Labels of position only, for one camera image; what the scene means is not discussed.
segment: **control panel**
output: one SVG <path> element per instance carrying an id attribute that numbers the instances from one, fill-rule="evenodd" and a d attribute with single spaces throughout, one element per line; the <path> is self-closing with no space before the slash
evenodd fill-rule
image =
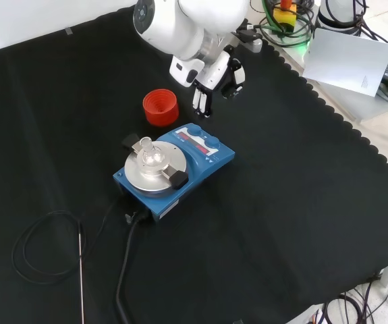
<path id="1" fill-rule="evenodd" d="M 123 168 L 113 176 L 117 183 L 130 191 L 152 211 L 155 220 L 159 220 L 164 216 L 179 202 L 184 194 L 230 162 L 235 155 L 234 151 L 225 146 L 218 138 L 206 133 L 200 126 L 195 124 L 184 125 L 162 135 L 157 140 L 174 144 L 183 152 L 189 175 L 187 184 L 167 196 L 155 198 L 145 196 L 137 191 L 124 176 Z"/>

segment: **power cord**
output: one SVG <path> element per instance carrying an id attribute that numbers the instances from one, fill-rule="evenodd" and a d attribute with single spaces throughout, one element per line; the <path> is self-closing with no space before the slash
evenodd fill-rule
<path id="1" fill-rule="evenodd" d="M 21 233 L 21 235 L 18 236 L 18 238 L 15 241 L 15 243 L 13 244 L 13 247 L 12 247 L 12 250 L 11 250 L 11 264 L 12 264 L 12 267 L 14 268 L 14 270 L 16 271 L 16 273 L 21 278 L 23 278 L 24 280 L 26 280 L 26 281 L 28 281 L 28 282 L 30 282 L 32 284 L 42 285 L 42 286 L 58 284 L 59 282 L 69 278 L 72 274 L 74 274 L 78 270 L 78 267 L 80 266 L 80 261 L 84 262 L 88 258 L 90 253 L 92 252 L 96 242 L 98 241 L 99 237 L 101 236 L 101 234 L 102 234 L 102 232 L 103 232 L 103 230 L 105 228 L 108 216 L 111 213 L 113 207 L 118 202 L 118 200 L 119 199 L 114 200 L 111 203 L 111 205 L 109 206 L 109 208 L 107 209 L 107 211 L 106 211 L 106 213 L 105 213 L 105 215 L 103 217 L 103 221 L 102 221 L 101 227 L 99 228 L 98 234 L 96 235 L 96 238 L 94 239 L 94 241 L 93 241 L 92 245 L 90 246 L 90 248 L 87 247 L 87 237 L 86 237 L 86 233 L 84 232 L 84 228 L 83 228 L 83 225 L 82 225 L 81 221 L 76 216 L 74 216 L 71 212 L 69 212 L 69 211 L 51 211 L 50 213 L 47 213 L 46 215 L 44 215 L 44 216 L 38 218 L 37 220 L 33 221 Z M 69 223 L 72 224 L 75 227 L 75 230 L 80 234 L 81 241 L 82 241 L 82 246 L 81 246 L 82 255 L 80 255 L 76 259 L 76 262 L 71 267 L 69 267 L 68 269 L 60 271 L 58 273 L 50 273 L 50 272 L 47 272 L 47 271 L 43 271 L 43 270 L 37 269 L 35 266 L 33 266 L 30 263 L 30 261 L 28 260 L 28 257 L 27 257 L 27 246 L 28 246 L 28 243 L 29 243 L 31 237 L 33 237 L 33 235 L 36 233 L 36 231 L 39 228 L 41 228 L 44 224 L 48 223 L 49 221 L 53 220 L 56 217 L 67 219 L 69 221 Z M 42 280 L 36 280 L 36 279 L 32 279 L 30 277 L 30 275 L 27 275 L 23 270 L 21 270 L 18 267 L 18 264 L 17 264 L 17 261 L 16 261 L 16 251 L 17 251 L 18 246 L 20 245 L 20 242 L 22 240 L 24 240 L 23 241 L 23 245 L 22 245 L 22 258 L 23 258 L 25 266 L 29 269 L 28 272 L 35 273 L 35 274 L 37 274 L 37 275 L 39 275 L 41 277 L 42 276 L 43 277 L 52 277 L 54 279 L 49 279 L 49 280 L 43 280 L 43 279 Z"/>
<path id="2" fill-rule="evenodd" d="M 130 247 L 131 247 L 132 236 L 134 235 L 134 231 L 135 231 L 138 223 L 140 223 L 141 221 L 144 221 L 148 217 L 149 217 L 148 210 L 145 210 L 145 211 L 143 211 L 135 216 L 135 218 L 131 224 L 131 228 L 129 230 L 128 240 L 126 242 L 125 256 L 123 258 L 123 265 L 121 266 L 121 271 L 120 271 L 120 275 L 119 275 L 119 282 L 117 283 L 117 289 L 116 289 L 116 293 L 115 293 L 115 302 L 117 305 L 117 311 L 120 315 L 120 318 L 121 318 L 121 321 L 123 324 L 130 324 L 131 323 L 128 320 L 127 312 L 126 312 L 125 308 L 123 307 L 123 304 L 120 301 L 120 289 L 121 289 L 121 285 L 123 283 L 123 279 L 124 279 L 125 272 L 126 272 L 126 265 L 128 263 L 128 256 L 129 256 L 129 251 L 130 251 Z"/>
<path id="3" fill-rule="evenodd" d="M 357 312 L 357 324 L 362 324 L 362 310 L 360 309 L 360 306 L 359 304 L 357 303 L 356 300 L 354 300 L 353 298 L 347 296 L 347 294 L 340 294 L 337 299 L 343 299 L 344 302 L 345 302 L 345 314 L 346 314 L 346 317 L 347 317 L 347 324 L 350 323 L 350 320 L 348 319 L 348 312 L 347 312 L 347 302 L 349 302 L 353 307 L 354 309 L 356 309 L 356 312 Z M 328 311 L 328 308 L 329 308 L 329 305 L 330 305 L 330 302 L 326 303 L 323 307 L 323 315 L 319 321 L 318 324 L 321 324 L 323 322 L 323 319 L 325 319 L 327 321 L 328 324 L 333 324 L 332 321 L 330 320 L 329 318 L 329 311 Z"/>

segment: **white paper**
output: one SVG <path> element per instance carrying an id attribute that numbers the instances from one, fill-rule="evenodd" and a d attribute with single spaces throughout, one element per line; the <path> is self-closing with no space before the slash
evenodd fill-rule
<path id="1" fill-rule="evenodd" d="M 388 44 L 317 28 L 303 77 L 374 97 L 388 64 Z"/>

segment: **white floor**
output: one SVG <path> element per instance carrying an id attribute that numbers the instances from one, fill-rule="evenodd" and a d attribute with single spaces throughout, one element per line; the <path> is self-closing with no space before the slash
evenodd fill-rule
<path id="1" fill-rule="evenodd" d="M 364 284 L 358 286 L 357 289 L 364 295 L 366 293 L 367 286 L 367 284 Z M 388 288 L 384 288 L 379 281 L 373 283 L 368 300 L 371 310 L 374 310 L 378 305 L 380 305 L 380 303 L 385 299 L 387 293 Z M 360 303 L 360 307 L 362 306 L 362 299 L 354 290 L 349 291 L 348 296 L 356 299 Z M 349 303 L 347 304 L 347 309 L 350 324 L 355 324 L 357 321 L 356 311 Z M 329 316 L 333 324 L 347 323 L 343 300 L 334 300 L 329 305 Z M 374 320 L 376 324 L 388 324 L 388 299 L 386 303 L 384 303 L 384 305 L 374 313 Z"/>

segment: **red cup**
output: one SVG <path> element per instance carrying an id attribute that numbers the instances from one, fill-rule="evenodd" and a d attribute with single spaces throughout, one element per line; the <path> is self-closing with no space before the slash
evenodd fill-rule
<path id="1" fill-rule="evenodd" d="M 179 117 L 179 106 L 174 93 L 157 89 L 148 93 L 142 101 L 147 121 L 159 127 L 171 125 Z"/>

